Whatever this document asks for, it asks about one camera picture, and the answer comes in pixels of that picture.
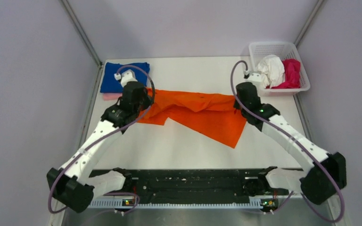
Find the orange t shirt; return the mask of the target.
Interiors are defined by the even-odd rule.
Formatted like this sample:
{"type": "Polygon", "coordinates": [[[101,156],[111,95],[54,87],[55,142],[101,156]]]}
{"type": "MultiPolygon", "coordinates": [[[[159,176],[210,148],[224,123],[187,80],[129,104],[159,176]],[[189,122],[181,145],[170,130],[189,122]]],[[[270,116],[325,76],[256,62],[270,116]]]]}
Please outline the orange t shirt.
{"type": "Polygon", "coordinates": [[[163,126],[171,119],[217,142],[235,148],[246,119],[234,108],[235,98],[223,94],[148,89],[154,104],[139,121],[163,126]]]}

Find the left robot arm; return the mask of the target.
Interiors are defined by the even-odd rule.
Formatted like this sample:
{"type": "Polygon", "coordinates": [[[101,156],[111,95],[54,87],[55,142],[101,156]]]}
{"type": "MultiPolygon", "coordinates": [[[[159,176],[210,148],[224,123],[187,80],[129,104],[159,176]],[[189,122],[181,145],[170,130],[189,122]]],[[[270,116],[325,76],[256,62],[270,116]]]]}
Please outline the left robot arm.
{"type": "Polygon", "coordinates": [[[85,211],[91,202],[109,192],[128,194],[132,181],[121,169],[91,177],[94,167],[108,148],[139,119],[140,113],[150,109],[153,98],[138,81],[130,81],[123,88],[120,99],[102,114],[93,133],[76,153],[59,169],[47,173],[49,201],[56,199],[76,213],[85,211]]]}

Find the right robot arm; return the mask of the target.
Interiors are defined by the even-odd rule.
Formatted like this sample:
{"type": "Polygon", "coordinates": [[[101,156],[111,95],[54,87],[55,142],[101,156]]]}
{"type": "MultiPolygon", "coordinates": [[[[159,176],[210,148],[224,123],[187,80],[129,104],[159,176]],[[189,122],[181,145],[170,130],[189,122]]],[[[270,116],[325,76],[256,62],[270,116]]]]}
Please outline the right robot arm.
{"type": "Polygon", "coordinates": [[[243,82],[231,87],[234,108],[246,121],[278,143],[296,162],[300,170],[268,167],[260,173],[257,187],[263,194],[276,188],[301,193],[311,203],[320,205],[334,195],[343,203],[341,190],[347,185],[346,159],[336,152],[320,148],[292,127],[271,104],[261,102],[256,87],[243,82]]]}

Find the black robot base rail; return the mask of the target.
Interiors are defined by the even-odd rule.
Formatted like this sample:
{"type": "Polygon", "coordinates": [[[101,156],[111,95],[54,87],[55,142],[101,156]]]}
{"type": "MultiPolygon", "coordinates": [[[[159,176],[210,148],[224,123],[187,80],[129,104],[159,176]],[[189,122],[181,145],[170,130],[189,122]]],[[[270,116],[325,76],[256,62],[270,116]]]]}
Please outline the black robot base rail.
{"type": "Polygon", "coordinates": [[[120,191],[96,198],[90,208],[275,210],[289,190],[259,183],[263,169],[128,169],[120,191]]]}

